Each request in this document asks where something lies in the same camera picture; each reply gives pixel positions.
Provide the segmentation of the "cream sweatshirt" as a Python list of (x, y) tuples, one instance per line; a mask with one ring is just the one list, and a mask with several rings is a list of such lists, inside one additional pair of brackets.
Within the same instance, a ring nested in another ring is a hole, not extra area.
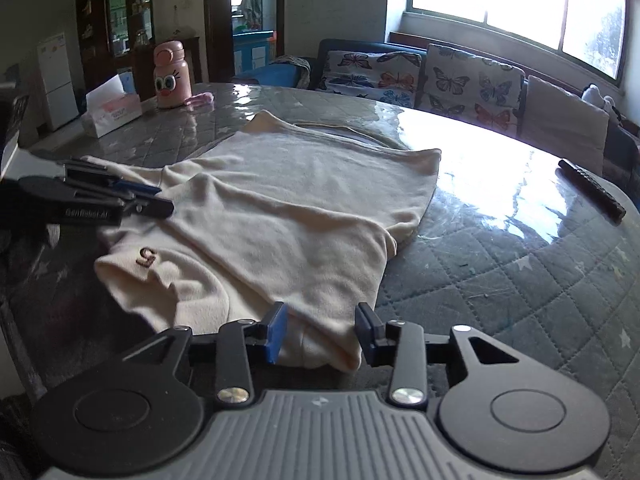
[(158, 331), (215, 333), (283, 302), (279, 362), (351, 372), (355, 308), (375, 303), (386, 264), (416, 232), (439, 161), (439, 150), (383, 148), (261, 112), (203, 157), (111, 164), (175, 209), (103, 229), (94, 270), (122, 310)]

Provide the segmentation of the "white plush toy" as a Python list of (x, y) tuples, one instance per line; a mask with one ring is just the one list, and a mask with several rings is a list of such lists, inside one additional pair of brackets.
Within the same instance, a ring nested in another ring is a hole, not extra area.
[(620, 114), (612, 96), (604, 96), (596, 84), (590, 84), (582, 92), (582, 100), (607, 112), (613, 120), (619, 120)]

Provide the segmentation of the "black remote control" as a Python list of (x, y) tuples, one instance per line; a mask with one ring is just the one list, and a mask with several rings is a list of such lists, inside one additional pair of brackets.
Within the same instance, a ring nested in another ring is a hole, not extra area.
[(626, 216), (626, 209), (588, 172), (565, 159), (560, 159), (558, 166), (564, 178), (582, 192), (613, 223), (620, 224), (622, 222)]

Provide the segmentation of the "tissue pack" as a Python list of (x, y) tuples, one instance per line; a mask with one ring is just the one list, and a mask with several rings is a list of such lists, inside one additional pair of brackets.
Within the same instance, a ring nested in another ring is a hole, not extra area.
[(128, 93), (119, 75), (86, 95), (87, 110), (81, 123), (88, 136), (99, 139), (142, 116), (140, 96)]

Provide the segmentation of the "white refrigerator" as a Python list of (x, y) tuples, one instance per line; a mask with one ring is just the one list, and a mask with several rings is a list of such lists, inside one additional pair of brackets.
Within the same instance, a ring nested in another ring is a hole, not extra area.
[(37, 46), (44, 111), (51, 131), (58, 130), (78, 115), (66, 38), (61, 32)]

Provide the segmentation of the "butterfly cushion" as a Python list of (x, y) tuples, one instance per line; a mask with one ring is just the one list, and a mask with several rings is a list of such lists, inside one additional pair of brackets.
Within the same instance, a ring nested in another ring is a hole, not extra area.
[(525, 73), (518, 67), (431, 44), (416, 107), (514, 138), (524, 82)]
[(422, 61), (408, 51), (330, 51), (317, 90), (413, 108)]

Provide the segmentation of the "pink cartoon water bottle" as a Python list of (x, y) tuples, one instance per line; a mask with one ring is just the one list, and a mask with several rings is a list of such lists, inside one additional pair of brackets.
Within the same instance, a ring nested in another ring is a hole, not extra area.
[(192, 96), (189, 65), (181, 41), (159, 44), (153, 53), (154, 87), (161, 110), (183, 106)]

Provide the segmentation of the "blue chair with cloth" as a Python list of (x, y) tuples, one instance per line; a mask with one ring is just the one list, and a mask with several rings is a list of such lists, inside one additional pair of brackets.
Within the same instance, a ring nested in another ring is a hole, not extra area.
[(312, 63), (306, 58), (282, 55), (268, 65), (235, 75), (232, 82), (234, 84), (307, 89), (311, 80), (311, 72)]

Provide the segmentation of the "middle butterfly cushion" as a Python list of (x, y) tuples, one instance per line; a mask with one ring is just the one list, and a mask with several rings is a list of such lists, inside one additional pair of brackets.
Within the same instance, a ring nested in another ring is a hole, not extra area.
[(431, 44), (416, 107), (514, 138), (524, 82), (525, 73), (518, 67)]

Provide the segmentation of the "dark wooden display cabinet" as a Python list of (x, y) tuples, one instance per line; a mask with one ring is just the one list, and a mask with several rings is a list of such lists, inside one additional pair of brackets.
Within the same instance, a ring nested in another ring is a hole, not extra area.
[(155, 96), (152, 0), (75, 0), (75, 12), (86, 89), (130, 73), (140, 99)]

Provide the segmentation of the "window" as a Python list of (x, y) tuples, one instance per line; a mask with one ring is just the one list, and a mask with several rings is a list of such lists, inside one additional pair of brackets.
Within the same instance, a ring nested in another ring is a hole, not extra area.
[(627, 0), (408, 0), (408, 9), (480, 25), (620, 79)]

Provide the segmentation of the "dark wooden door frame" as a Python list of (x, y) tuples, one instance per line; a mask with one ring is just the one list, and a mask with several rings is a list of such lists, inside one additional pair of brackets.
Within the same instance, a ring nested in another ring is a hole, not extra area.
[[(284, 53), (284, 4), (276, 0), (276, 55)], [(210, 82), (230, 82), (233, 76), (231, 0), (204, 0), (205, 53)]]

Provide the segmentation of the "plain beige cushion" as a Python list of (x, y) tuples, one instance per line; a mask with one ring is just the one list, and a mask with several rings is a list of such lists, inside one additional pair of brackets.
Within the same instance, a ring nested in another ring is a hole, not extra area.
[(520, 139), (602, 174), (608, 114), (536, 76), (527, 81)]

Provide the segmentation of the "left butterfly cushion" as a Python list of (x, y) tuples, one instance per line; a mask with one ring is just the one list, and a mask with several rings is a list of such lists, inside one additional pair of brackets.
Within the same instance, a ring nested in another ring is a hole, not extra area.
[(413, 108), (422, 61), (408, 51), (330, 51), (317, 90)]

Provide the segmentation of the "dark blue sofa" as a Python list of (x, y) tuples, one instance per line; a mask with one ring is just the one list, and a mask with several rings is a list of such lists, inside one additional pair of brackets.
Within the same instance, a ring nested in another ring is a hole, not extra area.
[(639, 140), (594, 84), (570, 92), (513, 63), (444, 44), (415, 49), (325, 39), (310, 85), (495, 131), (568, 158), (639, 197)]

